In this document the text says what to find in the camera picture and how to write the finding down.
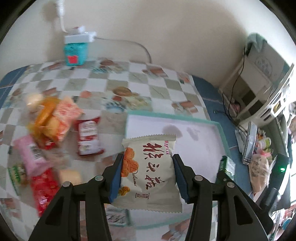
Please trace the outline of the red flower snack packet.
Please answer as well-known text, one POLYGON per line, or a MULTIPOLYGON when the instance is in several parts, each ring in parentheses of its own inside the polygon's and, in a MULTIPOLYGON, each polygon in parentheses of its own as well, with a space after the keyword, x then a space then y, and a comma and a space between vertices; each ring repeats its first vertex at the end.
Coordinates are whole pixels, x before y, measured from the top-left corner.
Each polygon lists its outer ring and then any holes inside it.
POLYGON ((47 169, 39 176, 32 177, 30 186, 38 216, 41 217, 59 190, 59 184, 52 168, 47 169))

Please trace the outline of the teal toy box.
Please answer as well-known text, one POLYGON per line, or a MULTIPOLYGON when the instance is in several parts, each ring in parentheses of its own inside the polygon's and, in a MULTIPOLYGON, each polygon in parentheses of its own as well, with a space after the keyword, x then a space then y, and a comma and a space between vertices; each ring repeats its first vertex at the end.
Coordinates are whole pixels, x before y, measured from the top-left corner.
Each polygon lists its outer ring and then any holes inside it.
POLYGON ((88 58, 88 43, 70 43, 64 46, 67 66, 81 66, 88 58))

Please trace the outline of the yellow transparent cake packet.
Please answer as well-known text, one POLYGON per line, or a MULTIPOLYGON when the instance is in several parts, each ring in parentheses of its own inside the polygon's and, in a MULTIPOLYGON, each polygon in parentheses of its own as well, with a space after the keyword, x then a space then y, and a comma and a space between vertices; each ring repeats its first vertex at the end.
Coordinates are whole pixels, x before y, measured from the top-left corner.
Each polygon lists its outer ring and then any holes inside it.
POLYGON ((44 134, 44 131, 47 122, 52 117, 52 113, 59 102, 60 99, 55 96, 45 97, 37 105, 36 118, 27 125, 33 140, 43 150, 50 150, 56 147, 56 144, 44 134))

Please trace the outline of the red milk biscuit packet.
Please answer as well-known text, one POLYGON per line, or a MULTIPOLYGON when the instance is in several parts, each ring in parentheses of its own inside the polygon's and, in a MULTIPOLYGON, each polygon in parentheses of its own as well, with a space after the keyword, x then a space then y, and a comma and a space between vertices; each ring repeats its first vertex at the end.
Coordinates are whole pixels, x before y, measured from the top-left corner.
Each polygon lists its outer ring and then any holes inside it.
POLYGON ((79 156, 99 155, 104 153, 101 145, 98 123, 100 117, 89 120, 76 120, 74 129, 77 132, 77 147, 79 156))

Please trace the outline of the pale yellow jelly cup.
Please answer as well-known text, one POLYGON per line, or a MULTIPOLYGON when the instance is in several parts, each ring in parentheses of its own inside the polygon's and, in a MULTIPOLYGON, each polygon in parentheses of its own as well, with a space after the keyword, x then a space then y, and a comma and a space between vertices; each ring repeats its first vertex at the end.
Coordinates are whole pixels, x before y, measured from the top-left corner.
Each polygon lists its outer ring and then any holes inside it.
POLYGON ((66 181, 71 182, 73 185, 79 185, 82 183, 81 175, 76 170, 61 169, 58 171, 58 178, 60 184, 63 184, 66 181))

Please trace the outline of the green yellow snack packet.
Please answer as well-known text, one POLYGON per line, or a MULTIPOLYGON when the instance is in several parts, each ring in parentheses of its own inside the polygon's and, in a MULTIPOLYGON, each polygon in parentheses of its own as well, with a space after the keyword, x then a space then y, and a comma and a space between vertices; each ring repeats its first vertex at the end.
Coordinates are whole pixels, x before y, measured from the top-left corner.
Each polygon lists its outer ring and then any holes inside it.
POLYGON ((8 174, 16 195, 20 196, 21 190, 28 184, 28 177, 24 164, 17 163, 9 167, 8 174))

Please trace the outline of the checkered printed tablecloth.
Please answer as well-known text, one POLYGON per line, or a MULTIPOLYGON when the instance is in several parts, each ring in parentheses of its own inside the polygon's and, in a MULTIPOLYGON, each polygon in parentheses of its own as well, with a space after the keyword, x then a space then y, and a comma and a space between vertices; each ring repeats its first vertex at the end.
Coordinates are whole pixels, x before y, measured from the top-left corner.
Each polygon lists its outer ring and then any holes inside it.
POLYGON ((1 214, 19 240, 28 240, 39 220, 30 185, 17 187, 8 169, 22 159, 14 140, 28 134, 32 115, 26 110, 26 96, 46 92, 59 98, 72 97, 83 109, 83 119, 101 117, 98 125, 104 152, 77 155, 77 135, 70 130, 63 144, 69 169, 81 174, 83 181, 113 163, 122 150, 125 122, 130 110, 182 115, 220 123, 232 159, 236 162, 236 183, 252 193, 248 168, 241 163, 234 126, 224 113, 222 97, 206 80, 164 69, 151 75, 151 65, 117 61, 107 71, 99 61, 69 67, 62 63, 43 63, 11 71, 1 80, 1 214))

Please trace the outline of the white power strip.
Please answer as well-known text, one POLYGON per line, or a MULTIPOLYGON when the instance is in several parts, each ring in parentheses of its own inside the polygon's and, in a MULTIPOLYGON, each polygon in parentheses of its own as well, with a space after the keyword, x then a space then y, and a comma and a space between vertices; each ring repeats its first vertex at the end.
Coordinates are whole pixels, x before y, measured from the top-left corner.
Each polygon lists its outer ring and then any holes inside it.
POLYGON ((64 36, 64 43, 91 43, 96 36, 97 33, 95 31, 86 31, 85 26, 74 27, 64 36))

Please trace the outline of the green mung bean cake packet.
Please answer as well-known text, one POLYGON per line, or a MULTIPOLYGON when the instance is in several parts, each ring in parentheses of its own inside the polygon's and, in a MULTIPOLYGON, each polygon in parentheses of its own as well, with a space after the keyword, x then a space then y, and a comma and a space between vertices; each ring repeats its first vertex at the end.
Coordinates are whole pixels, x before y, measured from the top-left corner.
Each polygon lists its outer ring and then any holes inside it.
POLYGON ((222 156, 220 160, 218 173, 216 176, 216 184, 222 184, 226 181, 235 180, 235 166, 236 164, 228 156, 222 156))

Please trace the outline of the orange swiss roll packet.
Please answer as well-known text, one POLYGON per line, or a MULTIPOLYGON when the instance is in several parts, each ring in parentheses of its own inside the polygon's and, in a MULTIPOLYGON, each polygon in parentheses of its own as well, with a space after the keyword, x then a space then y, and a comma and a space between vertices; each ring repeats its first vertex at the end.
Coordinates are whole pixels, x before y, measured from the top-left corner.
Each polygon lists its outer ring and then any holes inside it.
POLYGON ((43 134, 56 144, 63 142, 74 121, 83 114, 83 110, 70 98, 64 97, 53 111, 43 128, 43 134))

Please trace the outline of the white rice cake packet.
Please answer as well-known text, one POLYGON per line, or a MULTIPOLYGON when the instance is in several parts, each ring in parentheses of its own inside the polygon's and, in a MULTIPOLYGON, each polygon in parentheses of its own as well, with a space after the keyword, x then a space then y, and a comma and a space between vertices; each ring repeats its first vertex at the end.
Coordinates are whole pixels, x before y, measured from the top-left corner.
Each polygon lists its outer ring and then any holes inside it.
POLYGON ((112 205, 125 209, 182 212, 172 152, 175 135, 125 138, 121 180, 112 205))

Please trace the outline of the white shelf cabinet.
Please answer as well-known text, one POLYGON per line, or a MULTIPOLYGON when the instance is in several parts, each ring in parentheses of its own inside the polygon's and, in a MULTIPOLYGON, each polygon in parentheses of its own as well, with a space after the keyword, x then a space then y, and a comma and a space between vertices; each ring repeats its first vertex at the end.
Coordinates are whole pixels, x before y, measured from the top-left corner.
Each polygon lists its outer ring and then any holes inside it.
POLYGON ((226 112, 241 126, 250 121, 267 125, 292 102, 289 88, 294 71, 295 65, 288 65, 267 42, 259 51, 251 46, 219 87, 226 112))

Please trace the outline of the clear round bun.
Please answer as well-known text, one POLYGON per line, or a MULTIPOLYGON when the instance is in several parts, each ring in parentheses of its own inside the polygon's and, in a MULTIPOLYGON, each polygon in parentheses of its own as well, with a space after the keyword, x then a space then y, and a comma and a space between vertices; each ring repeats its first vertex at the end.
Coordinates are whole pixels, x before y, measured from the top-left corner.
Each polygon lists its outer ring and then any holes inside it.
POLYGON ((30 112, 35 112, 39 104, 43 101, 44 95, 41 93, 29 93, 25 97, 27 109, 30 112))

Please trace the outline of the pink snack packet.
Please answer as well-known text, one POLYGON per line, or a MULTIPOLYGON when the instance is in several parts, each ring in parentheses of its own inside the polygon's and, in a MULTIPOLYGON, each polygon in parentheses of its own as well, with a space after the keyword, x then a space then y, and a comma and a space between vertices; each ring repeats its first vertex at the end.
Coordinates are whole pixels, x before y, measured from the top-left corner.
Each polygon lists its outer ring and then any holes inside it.
POLYGON ((52 167, 31 135, 17 138, 13 141, 13 144, 20 153, 29 177, 39 176, 52 167))

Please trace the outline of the green white cracker packet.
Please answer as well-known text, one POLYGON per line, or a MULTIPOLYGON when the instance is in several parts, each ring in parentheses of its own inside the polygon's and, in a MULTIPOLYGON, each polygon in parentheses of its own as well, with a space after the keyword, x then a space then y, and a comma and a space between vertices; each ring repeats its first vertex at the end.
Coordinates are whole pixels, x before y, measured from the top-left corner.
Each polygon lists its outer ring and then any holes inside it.
POLYGON ((128 209, 117 208, 111 204, 105 204, 106 219, 112 226, 131 226, 130 211, 128 209))

